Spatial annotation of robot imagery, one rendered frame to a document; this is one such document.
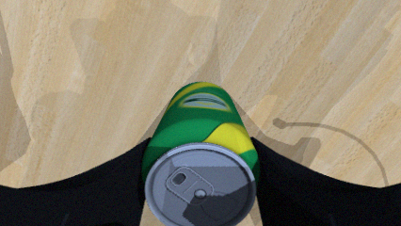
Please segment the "green and yellow drink can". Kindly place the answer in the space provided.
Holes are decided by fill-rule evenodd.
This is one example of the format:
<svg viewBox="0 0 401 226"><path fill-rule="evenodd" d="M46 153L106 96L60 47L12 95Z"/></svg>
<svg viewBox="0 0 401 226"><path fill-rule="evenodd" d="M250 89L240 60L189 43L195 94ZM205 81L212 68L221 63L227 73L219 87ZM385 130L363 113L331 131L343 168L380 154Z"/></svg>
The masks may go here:
<svg viewBox="0 0 401 226"><path fill-rule="evenodd" d="M141 173L147 204L166 226L235 226L255 202L260 161L231 96L194 82L170 100Z"/></svg>

